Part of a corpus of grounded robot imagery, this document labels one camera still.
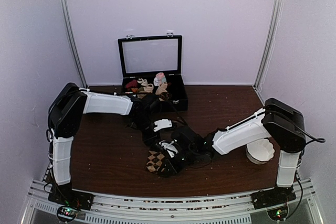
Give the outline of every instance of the vertical frame bar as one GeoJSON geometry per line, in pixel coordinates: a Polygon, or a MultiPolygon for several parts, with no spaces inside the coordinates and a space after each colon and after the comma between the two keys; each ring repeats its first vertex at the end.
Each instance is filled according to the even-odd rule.
{"type": "Polygon", "coordinates": [[[84,72],[83,72],[83,68],[82,68],[82,65],[81,65],[80,60],[79,60],[78,51],[77,51],[75,38],[74,38],[74,33],[73,33],[72,27],[71,27],[67,0],[60,0],[60,1],[61,1],[61,5],[62,5],[64,22],[65,22],[65,26],[66,26],[66,31],[67,31],[67,35],[68,35],[68,40],[69,40],[72,56],[73,56],[75,64],[76,64],[76,68],[77,68],[77,72],[78,72],[78,75],[79,75],[80,80],[81,80],[81,84],[84,88],[87,88],[88,84],[86,82],[84,72]]]}
{"type": "Polygon", "coordinates": [[[273,13],[268,30],[268,36],[264,48],[263,57],[261,59],[257,79],[254,85],[257,92],[260,90],[260,85],[265,75],[265,71],[267,70],[267,63],[269,62],[272,53],[272,48],[274,46],[274,36],[279,23],[279,16],[281,13],[283,1],[284,0],[274,0],[273,13]]]}

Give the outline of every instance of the cable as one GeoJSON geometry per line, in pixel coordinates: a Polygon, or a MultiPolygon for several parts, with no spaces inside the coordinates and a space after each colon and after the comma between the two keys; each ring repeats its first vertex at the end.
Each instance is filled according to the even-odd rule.
{"type": "Polygon", "coordinates": [[[301,201],[302,201],[302,198],[303,198],[303,187],[302,187],[302,185],[301,185],[300,178],[298,177],[298,173],[297,173],[297,172],[295,172],[295,178],[296,178],[296,180],[297,180],[297,182],[298,182],[298,184],[299,184],[299,186],[300,186],[300,188],[301,188],[301,196],[300,196],[299,203],[296,205],[296,208],[294,209],[294,211],[293,211],[289,216],[287,216],[287,217],[285,218],[285,220],[288,220],[288,219],[289,219],[289,218],[296,212],[296,210],[298,210],[299,205],[300,205],[300,203],[301,203],[301,201]]]}
{"type": "Polygon", "coordinates": [[[294,125],[301,133],[303,133],[304,135],[306,135],[307,137],[311,138],[312,141],[309,141],[307,144],[310,144],[312,142],[318,142],[318,143],[325,143],[325,139],[324,138],[316,138],[312,135],[310,135],[308,132],[306,132],[305,130],[301,129],[295,122],[293,122],[290,118],[288,118],[287,116],[281,114],[280,112],[278,111],[273,111],[273,110],[269,110],[269,111],[266,111],[266,113],[273,113],[275,115],[278,115],[280,116],[281,118],[285,119],[286,121],[290,122],[292,125],[294,125]]]}
{"type": "Polygon", "coordinates": [[[173,103],[172,103],[171,101],[165,101],[165,102],[167,102],[167,103],[170,104],[170,106],[171,106],[171,107],[173,108],[173,110],[175,111],[177,117],[181,118],[181,120],[182,120],[182,122],[183,122],[183,124],[184,124],[185,126],[188,126],[187,121],[184,120],[183,116],[181,116],[181,115],[179,114],[179,112],[177,111],[177,109],[175,108],[175,106],[173,105],[173,103]]]}
{"type": "Polygon", "coordinates": [[[43,186],[43,190],[46,192],[46,193],[51,193],[50,191],[47,191],[46,190],[46,187],[48,186],[48,185],[50,185],[51,184],[51,182],[48,182],[48,183],[46,183],[44,186],[43,186]]]}
{"type": "Polygon", "coordinates": [[[212,163],[212,158],[210,159],[210,162],[209,162],[209,163],[207,163],[207,164],[205,164],[205,165],[203,165],[203,166],[200,166],[200,167],[193,167],[193,166],[190,166],[190,168],[192,168],[192,169],[201,169],[201,168],[203,168],[203,167],[205,167],[205,166],[210,165],[211,163],[212,163]]]}
{"type": "MultiPolygon", "coordinates": [[[[53,170],[50,170],[51,171],[51,177],[53,178],[53,180],[55,180],[54,178],[54,171],[53,170]]],[[[55,181],[55,183],[53,183],[53,185],[55,186],[55,188],[59,191],[59,193],[62,195],[62,197],[66,200],[66,203],[68,202],[68,198],[64,196],[64,194],[61,192],[61,190],[58,188],[58,185],[55,181]]]]}

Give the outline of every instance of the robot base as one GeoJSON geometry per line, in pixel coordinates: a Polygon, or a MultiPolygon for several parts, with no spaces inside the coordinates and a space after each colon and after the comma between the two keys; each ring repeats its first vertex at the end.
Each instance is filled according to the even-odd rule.
{"type": "Polygon", "coordinates": [[[60,205],[67,205],[72,208],[78,207],[79,209],[83,209],[83,210],[91,209],[91,205],[92,205],[93,197],[94,197],[93,194],[83,193],[81,191],[74,191],[74,190],[71,192],[71,194],[73,195],[75,199],[78,199],[79,207],[78,207],[77,201],[69,202],[68,204],[66,204],[64,200],[62,200],[62,197],[60,197],[56,193],[56,191],[54,191],[54,187],[51,188],[50,194],[48,196],[48,200],[51,202],[60,204],[60,205]]]}
{"type": "Polygon", "coordinates": [[[275,187],[270,190],[260,190],[251,194],[254,209],[272,207],[296,199],[293,186],[288,188],[275,187]]]}

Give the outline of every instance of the aluminum frame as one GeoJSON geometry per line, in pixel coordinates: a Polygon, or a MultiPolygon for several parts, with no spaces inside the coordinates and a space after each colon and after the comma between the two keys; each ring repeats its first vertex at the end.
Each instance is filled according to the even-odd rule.
{"type": "MultiPolygon", "coordinates": [[[[323,224],[323,218],[315,199],[316,192],[310,179],[303,180],[303,201],[311,204],[314,223],[323,224]]],[[[50,214],[56,213],[59,205],[48,201],[44,191],[45,182],[33,180],[21,223],[30,223],[34,209],[50,214]]],[[[301,189],[294,183],[298,202],[301,189]]],[[[84,223],[251,223],[250,215],[265,209],[254,209],[250,194],[254,191],[202,197],[155,198],[129,197],[109,194],[94,194],[90,211],[82,210],[76,220],[84,223]]]]}
{"type": "Polygon", "coordinates": [[[88,84],[84,76],[83,67],[80,63],[80,59],[79,59],[79,55],[78,55],[78,51],[77,51],[77,47],[75,43],[75,38],[74,38],[74,32],[72,31],[72,27],[71,27],[67,0],[60,0],[60,2],[61,2],[62,10],[63,10],[63,17],[64,17],[64,22],[65,22],[65,27],[67,31],[67,36],[68,36],[68,40],[70,44],[72,57],[74,58],[73,60],[75,61],[76,69],[77,69],[81,84],[83,88],[87,88],[88,84]]]}
{"type": "Polygon", "coordinates": [[[262,79],[267,70],[267,65],[270,60],[270,56],[272,54],[272,50],[275,45],[275,33],[276,33],[277,26],[279,25],[283,2],[284,0],[274,0],[273,13],[272,13],[272,18],[271,18],[271,22],[270,22],[270,26],[268,30],[264,53],[262,55],[263,57],[261,59],[259,71],[258,71],[257,78],[254,84],[254,87],[257,91],[259,91],[260,89],[262,79]]]}

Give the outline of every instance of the white plastic part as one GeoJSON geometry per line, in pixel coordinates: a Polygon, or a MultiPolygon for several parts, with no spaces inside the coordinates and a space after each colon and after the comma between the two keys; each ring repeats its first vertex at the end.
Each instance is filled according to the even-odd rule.
{"type": "Polygon", "coordinates": [[[257,165],[264,164],[274,157],[273,144],[268,139],[259,139],[246,145],[248,159],[257,165]]]}
{"type": "Polygon", "coordinates": [[[176,147],[173,145],[175,141],[172,141],[170,143],[166,141],[161,141],[160,145],[169,153],[170,157],[174,157],[175,154],[177,154],[179,151],[176,149],[176,147]]]}
{"type": "Polygon", "coordinates": [[[161,119],[154,122],[154,132],[157,132],[161,129],[170,128],[173,126],[172,121],[169,119],[161,119]]]}
{"type": "Polygon", "coordinates": [[[127,96],[82,92],[88,96],[83,114],[113,113],[128,115],[132,109],[133,102],[127,96]]]}
{"type": "Polygon", "coordinates": [[[280,151],[277,185],[290,187],[293,184],[295,171],[298,166],[300,152],[288,153],[280,151]]]}
{"type": "Polygon", "coordinates": [[[57,185],[61,186],[71,181],[70,175],[70,158],[71,158],[71,145],[74,137],[70,138],[55,138],[53,140],[54,147],[54,161],[53,171],[54,179],[57,185]]]}
{"type": "Polygon", "coordinates": [[[213,148],[221,155],[228,154],[230,151],[254,142],[262,138],[269,138],[271,135],[264,128],[261,121],[264,114],[256,116],[265,109],[258,110],[254,115],[233,126],[227,127],[227,131],[218,131],[213,138],[213,148]]]}

